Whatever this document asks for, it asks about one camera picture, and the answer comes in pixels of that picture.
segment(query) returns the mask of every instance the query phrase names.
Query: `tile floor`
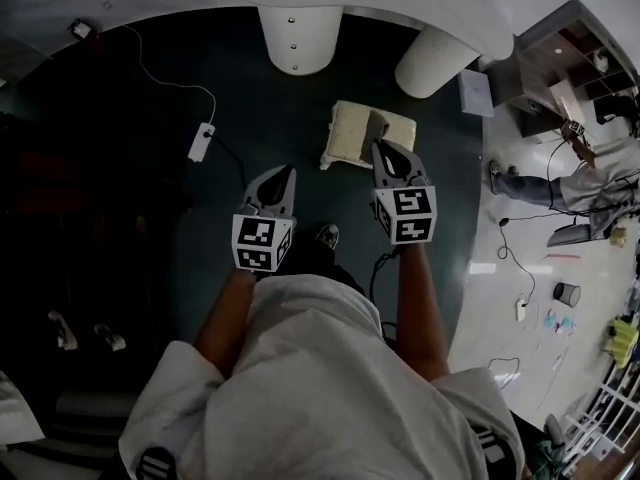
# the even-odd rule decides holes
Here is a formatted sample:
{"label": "tile floor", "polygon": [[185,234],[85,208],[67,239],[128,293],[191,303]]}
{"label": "tile floor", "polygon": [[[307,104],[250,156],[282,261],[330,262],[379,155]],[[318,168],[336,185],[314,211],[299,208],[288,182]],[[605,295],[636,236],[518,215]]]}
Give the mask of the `tile floor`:
{"label": "tile floor", "polygon": [[[582,104],[589,138],[599,143],[628,135],[622,119],[606,126],[595,123],[593,106]],[[484,160],[496,158],[503,166],[516,165],[521,174],[546,177],[550,153],[559,144],[558,137],[541,137],[542,144],[523,139],[507,108],[496,109],[496,116],[484,123]],[[564,146],[554,155],[551,178],[571,174],[578,160]],[[541,426],[553,413],[561,416],[579,398],[590,372],[601,377],[610,360],[600,352],[607,321],[622,312],[633,281],[633,256],[636,223],[628,224],[628,240],[623,249],[608,241],[547,248],[551,233],[572,218],[564,215],[510,222],[504,232],[509,246],[526,268],[534,273],[536,289],[523,321],[516,321],[515,302],[527,295],[531,279],[511,257],[500,260],[496,251],[502,245],[497,222],[503,217],[528,217],[545,214],[544,207],[494,196],[483,183],[478,227],[465,286],[462,313],[450,351],[454,371],[489,366],[492,358],[519,358],[494,361],[491,369],[503,386],[510,408],[531,423]],[[574,255],[571,258],[550,254]],[[580,285],[582,297],[571,309],[552,299],[558,281]],[[544,325],[550,309],[558,321],[567,317],[576,327],[556,334]]]}

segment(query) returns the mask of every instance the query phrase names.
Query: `person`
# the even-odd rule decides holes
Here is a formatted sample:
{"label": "person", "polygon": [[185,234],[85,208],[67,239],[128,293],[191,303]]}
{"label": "person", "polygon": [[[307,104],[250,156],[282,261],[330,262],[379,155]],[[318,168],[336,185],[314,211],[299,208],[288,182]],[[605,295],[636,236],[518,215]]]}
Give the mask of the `person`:
{"label": "person", "polygon": [[[635,204],[632,199],[635,199],[640,174],[638,140],[624,137],[595,146],[592,151],[571,130],[563,131],[563,138],[584,162],[571,176],[549,181],[536,176],[520,176],[514,167],[505,174],[496,161],[491,161],[489,180],[492,192],[570,212],[610,208],[622,202]],[[607,224],[612,220],[605,219]]]}
{"label": "person", "polygon": [[338,237],[296,238],[285,275],[234,270],[194,345],[169,344],[119,441],[132,478],[520,478],[489,369],[449,371],[423,244],[400,254],[394,352]]}

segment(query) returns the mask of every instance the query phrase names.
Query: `white cable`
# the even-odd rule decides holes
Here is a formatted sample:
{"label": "white cable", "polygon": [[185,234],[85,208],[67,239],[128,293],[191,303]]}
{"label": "white cable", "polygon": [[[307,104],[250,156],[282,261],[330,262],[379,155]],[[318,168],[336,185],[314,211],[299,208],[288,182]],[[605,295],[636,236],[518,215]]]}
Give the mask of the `white cable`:
{"label": "white cable", "polygon": [[204,92],[206,92],[209,96],[211,96],[211,99],[213,100],[213,110],[211,111],[211,119],[209,119],[209,124],[211,124],[213,122],[213,116],[216,115],[216,106],[217,106],[216,97],[213,95],[213,93],[208,89],[206,89],[205,87],[202,87],[201,85],[180,85],[180,84],[174,84],[172,82],[162,82],[158,80],[151,73],[149,73],[147,68],[145,68],[144,64],[142,63],[142,36],[136,29],[130,27],[129,25],[123,25],[123,26],[124,28],[128,28],[129,30],[131,30],[131,32],[133,32],[135,35],[138,36],[138,43],[140,44],[140,55],[138,55],[138,63],[140,64],[140,67],[146,73],[146,75],[149,78],[151,78],[151,80],[153,80],[155,83],[160,85],[170,85],[172,87],[180,87],[181,89],[201,89]]}

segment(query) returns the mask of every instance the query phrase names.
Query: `black wire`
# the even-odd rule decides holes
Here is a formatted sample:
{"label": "black wire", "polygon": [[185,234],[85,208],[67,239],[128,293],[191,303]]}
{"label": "black wire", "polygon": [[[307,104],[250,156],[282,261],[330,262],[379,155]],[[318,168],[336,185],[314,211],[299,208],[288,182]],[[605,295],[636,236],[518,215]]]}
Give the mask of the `black wire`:
{"label": "black wire", "polygon": [[509,359],[503,359],[502,357],[494,357],[491,361],[489,361],[489,366],[487,368],[491,369],[491,365],[493,364],[494,361],[504,361],[504,362],[517,361],[518,362],[518,364],[516,365],[516,371],[511,374],[511,378],[507,382],[505,382],[500,388],[500,391],[502,391],[509,384],[511,384],[511,381],[516,378],[516,375],[518,375],[518,372],[520,371],[520,358],[511,357]]}
{"label": "black wire", "polygon": [[378,274],[378,271],[382,267],[384,267],[384,265],[385,265],[385,263],[387,261],[392,260],[393,258],[398,256],[398,254],[400,254],[403,249],[404,249],[404,247],[402,245],[397,245],[396,248],[392,252],[390,252],[390,253],[389,252],[385,252],[373,264],[373,272],[371,273],[371,279],[369,280],[369,300],[371,301],[371,303],[374,306],[376,305],[376,301],[375,301],[374,295],[373,295],[373,291],[374,291],[373,288],[374,288],[374,284],[376,282],[376,275]]}
{"label": "black wire", "polygon": [[376,282],[376,275],[378,274],[378,270],[384,267],[384,264],[390,260],[393,256],[388,252],[385,252],[382,256],[380,256],[376,262],[373,264],[373,272],[371,273],[371,279],[369,280],[369,300],[375,306],[376,301],[373,295],[373,288]]}
{"label": "black wire", "polygon": [[577,173],[577,172],[578,172],[578,169],[580,169],[580,167],[582,167],[582,166],[583,166],[584,164],[586,164],[586,163],[587,163],[587,162],[585,162],[584,160],[583,160],[582,162],[580,162],[580,163],[578,164],[578,167],[576,167],[576,170],[575,170],[575,171],[573,171],[573,174]]}
{"label": "black wire", "polygon": [[551,167],[551,159],[553,158],[553,155],[556,154],[556,151],[558,151],[565,144],[566,144],[565,141],[562,141],[560,144],[558,144],[556,149],[553,150],[553,153],[551,153],[551,156],[549,157],[549,161],[547,162],[547,184],[549,186],[549,201],[551,201],[551,204],[549,205],[549,210],[557,210],[557,208],[553,207],[553,189],[551,188],[551,175],[549,174],[549,168]]}
{"label": "black wire", "polygon": [[229,146],[227,146],[224,142],[222,142],[222,139],[218,136],[218,135],[213,135],[213,138],[216,140],[216,142],[218,144],[220,144],[220,146],[222,146],[227,153],[229,153],[229,155],[231,155],[233,157],[233,159],[236,162],[236,165],[238,166],[238,172],[240,173],[240,183],[242,183],[242,190],[247,190],[247,178],[245,176],[245,170],[244,170],[244,163],[242,162],[242,160],[240,159],[240,157],[238,155],[236,155],[233,150],[231,150],[231,148],[229,148]]}
{"label": "black wire", "polygon": [[504,240],[504,245],[501,245],[500,247],[498,247],[498,250],[497,250],[498,258],[500,258],[501,260],[506,260],[507,256],[511,254],[511,257],[513,258],[513,261],[515,262],[515,264],[518,265],[523,272],[526,272],[527,274],[529,274],[529,277],[533,281],[533,286],[531,287],[531,291],[529,292],[529,296],[527,297],[527,305],[528,305],[529,302],[531,302],[531,296],[533,295],[533,292],[536,289],[536,278],[533,277],[533,274],[531,274],[531,272],[529,272],[526,268],[520,265],[520,262],[516,259],[515,254],[513,254],[513,251],[507,245],[507,237],[504,236],[504,231],[502,231],[502,226],[499,225],[498,227],[500,228],[500,234],[502,235],[502,239]]}
{"label": "black wire", "polygon": [[636,191],[635,191],[635,187],[633,186],[633,184],[626,178],[619,178],[619,179],[615,180],[616,183],[618,183],[619,181],[624,181],[627,184],[627,186],[629,187],[629,190],[631,190],[631,197],[635,201],[635,199],[636,199]]}
{"label": "black wire", "polygon": [[384,326],[385,325],[390,325],[391,327],[397,329],[398,328],[398,324],[396,324],[395,322],[380,322],[380,329],[382,329],[382,337],[386,338],[387,337],[387,333],[384,332]]}
{"label": "black wire", "polygon": [[556,212],[556,213],[545,213],[544,215],[532,215],[531,217],[518,217],[517,219],[509,219],[511,220],[531,220],[531,219],[539,219],[541,217],[553,217],[554,215],[565,215],[564,212]]}

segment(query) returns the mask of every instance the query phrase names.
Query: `jeans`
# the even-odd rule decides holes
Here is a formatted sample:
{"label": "jeans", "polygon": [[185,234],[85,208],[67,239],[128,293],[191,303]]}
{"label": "jeans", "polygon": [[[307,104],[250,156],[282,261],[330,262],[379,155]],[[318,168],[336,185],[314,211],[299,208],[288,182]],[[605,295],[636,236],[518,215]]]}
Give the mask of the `jeans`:
{"label": "jeans", "polygon": [[556,178],[549,184],[545,178],[537,176],[511,176],[510,174],[498,174],[493,178],[493,189],[498,194],[504,194],[511,199],[517,199],[538,206],[552,206],[553,208],[567,211],[560,191],[560,178]]}
{"label": "jeans", "polygon": [[314,274],[328,277],[364,295],[364,290],[356,283],[353,276],[341,266],[336,265],[335,259],[336,253],[331,247],[311,238],[296,236],[291,249],[273,275]]}

